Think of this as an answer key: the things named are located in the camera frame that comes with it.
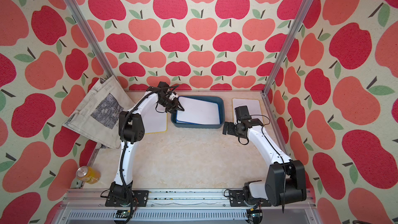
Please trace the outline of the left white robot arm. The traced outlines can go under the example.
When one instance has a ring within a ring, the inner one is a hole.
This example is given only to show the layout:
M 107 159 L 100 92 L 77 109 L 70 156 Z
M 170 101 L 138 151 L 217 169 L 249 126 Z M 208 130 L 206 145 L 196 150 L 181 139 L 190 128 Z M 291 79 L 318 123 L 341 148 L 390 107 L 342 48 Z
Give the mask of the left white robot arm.
M 167 113 L 183 111 L 184 108 L 178 101 L 178 95 L 175 92 L 176 88 L 171 86 L 149 87 L 138 103 L 120 113 L 121 156 L 117 175 L 106 197 L 106 207 L 137 207 L 139 205 L 132 190 L 132 170 L 138 143 L 145 135 L 143 117 L 149 110 L 155 109 L 156 105 L 163 106 Z

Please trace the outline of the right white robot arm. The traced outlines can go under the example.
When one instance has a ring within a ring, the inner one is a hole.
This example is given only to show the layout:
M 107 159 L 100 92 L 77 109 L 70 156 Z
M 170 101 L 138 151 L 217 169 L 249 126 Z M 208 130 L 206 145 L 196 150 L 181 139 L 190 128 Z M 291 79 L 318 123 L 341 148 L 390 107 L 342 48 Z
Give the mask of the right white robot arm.
M 243 201 L 247 206 L 259 206 L 265 202 L 271 206 L 284 207 L 307 199 L 304 165 L 285 154 L 261 123 L 255 120 L 237 124 L 225 122 L 223 134 L 254 144 L 268 165 L 265 181 L 250 181 L 244 185 Z

